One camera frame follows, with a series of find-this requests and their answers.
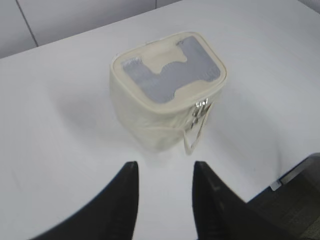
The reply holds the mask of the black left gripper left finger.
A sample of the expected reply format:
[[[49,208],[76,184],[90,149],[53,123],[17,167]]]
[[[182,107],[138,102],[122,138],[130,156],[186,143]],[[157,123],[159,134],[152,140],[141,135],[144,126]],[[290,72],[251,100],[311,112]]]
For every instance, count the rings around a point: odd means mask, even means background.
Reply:
[[[87,205],[38,240],[131,240],[139,206],[139,167],[126,162]]]

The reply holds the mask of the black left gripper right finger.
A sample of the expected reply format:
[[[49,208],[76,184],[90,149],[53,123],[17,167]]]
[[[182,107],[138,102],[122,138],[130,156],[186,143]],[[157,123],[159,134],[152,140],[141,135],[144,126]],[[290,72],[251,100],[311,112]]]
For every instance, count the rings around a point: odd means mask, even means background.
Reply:
[[[293,240],[239,198],[204,161],[196,161],[192,210],[199,240]]]

